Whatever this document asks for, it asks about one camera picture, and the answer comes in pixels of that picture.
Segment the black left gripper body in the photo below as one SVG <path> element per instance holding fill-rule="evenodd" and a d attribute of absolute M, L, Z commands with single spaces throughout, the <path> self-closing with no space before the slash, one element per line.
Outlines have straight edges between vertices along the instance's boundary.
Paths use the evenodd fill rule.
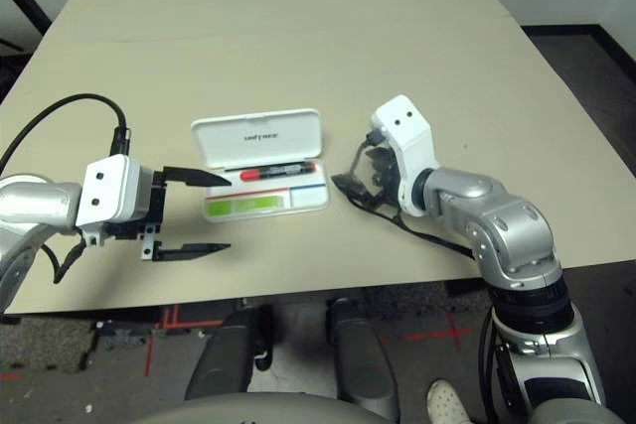
<path fill-rule="evenodd" d="M 158 260 L 158 248 L 161 242 L 156 240 L 156 235 L 163 222 L 166 187 L 165 174 L 155 171 L 147 214 L 142 218 L 128 222 L 108 222 L 105 227 L 107 234 L 116 240 L 141 240 L 142 260 Z"/>

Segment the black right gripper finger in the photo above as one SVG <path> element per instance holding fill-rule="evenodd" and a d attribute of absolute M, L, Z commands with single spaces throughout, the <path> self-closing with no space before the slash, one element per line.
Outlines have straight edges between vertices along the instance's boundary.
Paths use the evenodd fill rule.
<path fill-rule="evenodd" d="M 345 187 L 345 195 L 349 201 L 360 207 L 376 207 L 378 199 L 371 194 L 364 185 L 350 184 Z"/>
<path fill-rule="evenodd" d="M 390 167 L 394 163 L 394 152 L 391 148 L 375 147 L 367 151 L 366 156 L 376 167 Z"/>

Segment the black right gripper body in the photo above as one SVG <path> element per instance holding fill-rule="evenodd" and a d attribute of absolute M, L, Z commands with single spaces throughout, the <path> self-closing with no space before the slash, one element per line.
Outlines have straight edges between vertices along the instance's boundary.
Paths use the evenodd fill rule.
<path fill-rule="evenodd" d="M 374 174 L 372 182 L 379 188 L 375 194 L 377 206 L 399 208 L 398 186 L 400 182 L 398 163 L 396 159 L 376 157 L 372 160 Z"/>

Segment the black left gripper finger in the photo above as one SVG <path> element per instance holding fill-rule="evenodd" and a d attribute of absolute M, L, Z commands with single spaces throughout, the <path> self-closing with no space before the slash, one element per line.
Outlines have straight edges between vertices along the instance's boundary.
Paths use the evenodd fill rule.
<path fill-rule="evenodd" d="M 151 252 L 153 262 L 194 260 L 231 247 L 229 243 L 186 243 L 177 249 L 161 247 L 161 241 L 155 241 Z"/>
<path fill-rule="evenodd" d="M 199 169 L 165 166 L 162 176 L 164 182 L 180 182 L 189 187 L 229 187 L 232 184 L 221 176 Z"/>

